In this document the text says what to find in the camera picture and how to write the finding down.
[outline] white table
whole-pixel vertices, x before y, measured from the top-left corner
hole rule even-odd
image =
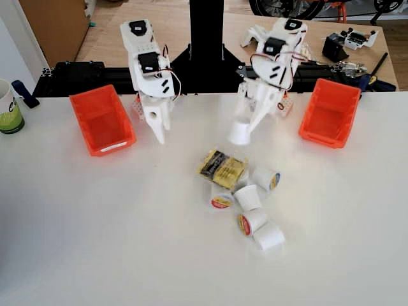
[[[238,148],[282,173],[263,203],[287,244],[266,253],[195,173],[235,149],[234,95],[181,98],[166,145],[138,122],[104,157],[68,99],[22,107],[26,127],[0,136],[0,305],[407,305],[408,92],[364,94],[337,150],[298,136],[308,98]]]

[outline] orange bin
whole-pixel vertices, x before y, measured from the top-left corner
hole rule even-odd
[[[320,78],[303,116],[300,136],[332,148],[344,147],[359,99],[359,88]]]
[[[69,98],[91,156],[103,156],[136,142],[132,124],[112,85]]]

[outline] bicycle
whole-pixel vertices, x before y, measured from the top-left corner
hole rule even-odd
[[[255,15],[285,17],[294,19],[312,20],[326,4],[338,9],[338,21],[340,17],[346,21],[346,3],[351,0],[249,0],[251,10]],[[389,13],[397,9],[404,0],[374,0],[375,16],[371,20],[374,26],[377,19],[383,13]]]

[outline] bicycle wheel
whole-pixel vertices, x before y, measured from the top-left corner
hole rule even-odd
[[[321,11],[324,1],[249,0],[249,4],[255,15],[311,20]]]
[[[387,10],[382,11],[383,13],[389,13],[393,10],[395,10],[396,8],[398,8],[401,4],[402,4],[403,0],[394,0],[390,3],[390,7]],[[385,0],[374,0],[374,7],[377,11],[380,11],[383,6],[384,3],[386,3],[387,1]]]

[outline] mug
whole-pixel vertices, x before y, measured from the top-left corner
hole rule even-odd
[[[24,119],[17,99],[13,95],[11,84],[0,79],[0,132],[13,134],[24,127]]]

